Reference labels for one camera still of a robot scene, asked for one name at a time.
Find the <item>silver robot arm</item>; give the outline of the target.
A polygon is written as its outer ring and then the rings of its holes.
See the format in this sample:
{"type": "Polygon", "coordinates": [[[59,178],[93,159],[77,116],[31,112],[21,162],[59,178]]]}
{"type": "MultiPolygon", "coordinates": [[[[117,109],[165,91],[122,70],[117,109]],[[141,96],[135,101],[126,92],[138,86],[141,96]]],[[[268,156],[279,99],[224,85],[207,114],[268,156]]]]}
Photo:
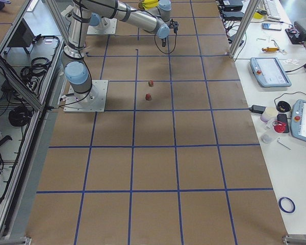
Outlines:
{"type": "Polygon", "coordinates": [[[92,13],[89,26],[94,27],[97,30],[105,30],[110,26],[110,21],[105,17],[92,13]]]}
{"type": "Polygon", "coordinates": [[[121,1],[73,1],[65,11],[69,17],[66,45],[61,54],[66,79],[76,100],[92,101],[96,96],[85,57],[88,35],[113,34],[116,20],[136,26],[166,42],[170,32],[177,33],[179,24],[171,18],[171,2],[158,1],[148,10],[136,9],[121,1]]]}

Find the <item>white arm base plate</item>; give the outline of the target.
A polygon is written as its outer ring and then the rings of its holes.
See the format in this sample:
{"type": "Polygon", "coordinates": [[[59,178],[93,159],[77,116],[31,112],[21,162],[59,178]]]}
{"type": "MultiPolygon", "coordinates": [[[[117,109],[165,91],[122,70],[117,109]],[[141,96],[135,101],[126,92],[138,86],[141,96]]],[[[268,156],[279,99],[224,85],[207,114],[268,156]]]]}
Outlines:
{"type": "Polygon", "coordinates": [[[116,33],[117,19],[93,18],[89,22],[88,35],[113,35],[116,33]]]}
{"type": "Polygon", "coordinates": [[[74,93],[70,85],[68,93],[72,93],[72,96],[66,98],[67,106],[63,106],[63,110],[66,113],[103,113],[106,106],[108,83],[108,80],[93,80],[89,95],[74,93]]]}

